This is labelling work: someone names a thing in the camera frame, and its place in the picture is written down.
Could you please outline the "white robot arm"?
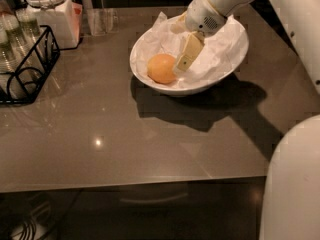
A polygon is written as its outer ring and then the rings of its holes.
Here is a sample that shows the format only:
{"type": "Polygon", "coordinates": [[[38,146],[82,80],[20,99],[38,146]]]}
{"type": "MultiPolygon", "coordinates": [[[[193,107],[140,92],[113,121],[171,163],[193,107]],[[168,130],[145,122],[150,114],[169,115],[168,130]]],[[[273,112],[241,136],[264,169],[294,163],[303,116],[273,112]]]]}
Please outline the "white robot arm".
{"type": "MultiPolygon", "coordinates": [[[[193,0],[172,30],[186,31],[176,71],[191,67],[204,47],[239,7],[254,0],[193,0]]],[[[320,0],[268,0],[293,45],[301,88],[319,92],[320,0]]],[[[293,126],[277,144],[263,195],[259,240],[320,240],[320,116],[293,126]]]]}

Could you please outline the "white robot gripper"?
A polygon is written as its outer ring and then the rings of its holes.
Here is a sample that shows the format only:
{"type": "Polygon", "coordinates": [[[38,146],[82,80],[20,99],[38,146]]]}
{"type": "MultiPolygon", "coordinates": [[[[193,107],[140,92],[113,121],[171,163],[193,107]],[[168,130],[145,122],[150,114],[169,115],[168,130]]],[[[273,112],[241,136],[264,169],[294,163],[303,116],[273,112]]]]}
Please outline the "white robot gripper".
{"type": "Polygon", "coordinates": [[[182,74],[192,66],[204,48],[204,35],[215,35],[226,24],[229,9],[228,0],[193,0],[186,13],[171,24],[170,30],[174,34],[190,31],[181,41],[174,66],[176,74],[182,74]]]}

